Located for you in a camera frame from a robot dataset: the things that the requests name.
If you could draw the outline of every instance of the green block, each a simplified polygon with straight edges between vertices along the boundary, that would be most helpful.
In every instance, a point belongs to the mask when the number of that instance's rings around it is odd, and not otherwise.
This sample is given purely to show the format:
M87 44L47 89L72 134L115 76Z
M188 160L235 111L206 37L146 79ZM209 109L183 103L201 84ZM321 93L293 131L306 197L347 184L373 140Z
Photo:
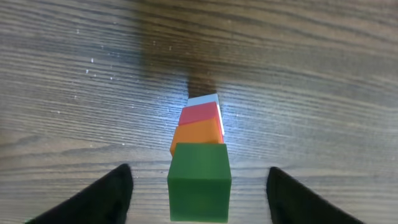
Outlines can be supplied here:
M178 143L167 184L172 221L228 221L231 169L225 144Z

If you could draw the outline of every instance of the colored block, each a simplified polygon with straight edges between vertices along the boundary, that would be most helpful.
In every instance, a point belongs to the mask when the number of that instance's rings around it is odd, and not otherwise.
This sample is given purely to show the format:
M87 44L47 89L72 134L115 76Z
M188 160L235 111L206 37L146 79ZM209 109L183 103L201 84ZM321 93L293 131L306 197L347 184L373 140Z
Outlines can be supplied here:
M183 108L178 125L181 126L184 124L190 124L213 118L216 119L218 122L218 129L220 130L222 137L220 117L218 115L218 108L216 102L204 103L200 105L188 106Z
M218 100L218 95L216 93L190 98L187 101L187 106L195 106L195 105L200 105L200 104L210 103L210 102L217 103L218 116L220 117L221 132L223 133L223 135L225 135L223 119L221 117L220 102Z
M175 146L178 142L185 143L223 143L223 135L220 133L217 119L208 119L191 124L178 126L170 152L174 156Z
M231 192L226 145L178 143L167 185L172 221L226 223Z

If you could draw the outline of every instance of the stack of blocks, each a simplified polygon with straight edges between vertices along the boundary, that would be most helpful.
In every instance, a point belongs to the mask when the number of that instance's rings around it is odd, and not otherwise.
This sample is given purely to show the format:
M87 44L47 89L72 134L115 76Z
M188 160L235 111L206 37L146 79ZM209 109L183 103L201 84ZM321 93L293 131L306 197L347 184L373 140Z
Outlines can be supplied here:
M228 221L231 169L217 94L188 99L170 152L170 219Z

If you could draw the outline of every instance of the wooden surface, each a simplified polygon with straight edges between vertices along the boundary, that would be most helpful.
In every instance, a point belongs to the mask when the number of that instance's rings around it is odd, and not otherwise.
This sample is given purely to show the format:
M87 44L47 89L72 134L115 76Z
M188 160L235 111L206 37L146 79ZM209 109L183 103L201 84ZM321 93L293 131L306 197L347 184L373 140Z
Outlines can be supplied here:
M279 166L366 223L398 220L398 2L0 0L0 223L127 162L127 223L169 223L169 147L217 91L230 223L271 223Z

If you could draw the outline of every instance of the blurry black object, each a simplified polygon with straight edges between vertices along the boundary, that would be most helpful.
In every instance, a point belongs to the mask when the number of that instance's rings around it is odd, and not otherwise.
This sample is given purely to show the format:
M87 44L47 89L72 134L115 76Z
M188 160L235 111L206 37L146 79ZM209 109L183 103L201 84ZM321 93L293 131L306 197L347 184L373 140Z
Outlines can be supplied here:
M28 224L124 224L132 194L131 170L122 164Z
M276 167L269 170L267 196L273 224L363 224Z

